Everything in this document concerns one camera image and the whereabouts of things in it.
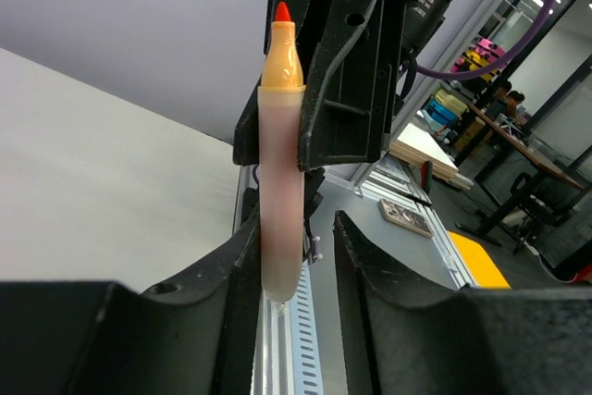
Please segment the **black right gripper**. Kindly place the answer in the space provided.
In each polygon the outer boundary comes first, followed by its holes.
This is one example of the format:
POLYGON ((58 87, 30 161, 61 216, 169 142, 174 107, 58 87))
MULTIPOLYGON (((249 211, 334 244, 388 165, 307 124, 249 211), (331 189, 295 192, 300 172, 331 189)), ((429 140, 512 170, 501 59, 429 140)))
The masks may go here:
MULTIPOLYGON (((425 48, 452 1, 407 6, 408 53, 425 48)), ((298 153, 302 171, 378 159, 388 102, 375 95, 383 10, 384 0, 267 0, 265 62, 234 130, 235 164, 260 163, 266 148, 298 153)))

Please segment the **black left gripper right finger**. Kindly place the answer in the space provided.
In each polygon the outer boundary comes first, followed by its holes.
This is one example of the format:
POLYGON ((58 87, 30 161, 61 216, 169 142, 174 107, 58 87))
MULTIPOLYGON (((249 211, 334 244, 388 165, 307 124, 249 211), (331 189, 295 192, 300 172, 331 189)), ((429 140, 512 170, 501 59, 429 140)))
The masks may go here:
POLYGON ((334 221, 351 394, 587 394, 591 291, 451 290, 334 221))

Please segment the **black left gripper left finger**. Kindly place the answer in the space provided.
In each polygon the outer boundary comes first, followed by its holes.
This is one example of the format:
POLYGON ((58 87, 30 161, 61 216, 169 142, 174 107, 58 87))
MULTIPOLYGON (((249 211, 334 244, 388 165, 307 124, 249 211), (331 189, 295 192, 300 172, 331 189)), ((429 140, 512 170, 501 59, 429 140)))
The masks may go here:
POLYGON ((259 309, 259 218, 137 293, 117 282, 5 282, 5 394, 246 394, 259 309))

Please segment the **translucent orange highlighter marker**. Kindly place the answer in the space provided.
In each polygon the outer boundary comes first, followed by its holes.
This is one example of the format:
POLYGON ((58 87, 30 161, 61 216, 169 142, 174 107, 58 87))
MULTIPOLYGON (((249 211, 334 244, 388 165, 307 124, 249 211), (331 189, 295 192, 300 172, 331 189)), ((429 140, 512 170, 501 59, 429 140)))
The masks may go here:
POLYGON ((298 153, 264 150, 259 163, 261 281, 267 297, 289 301, 302 269, 304 175, 298 153))

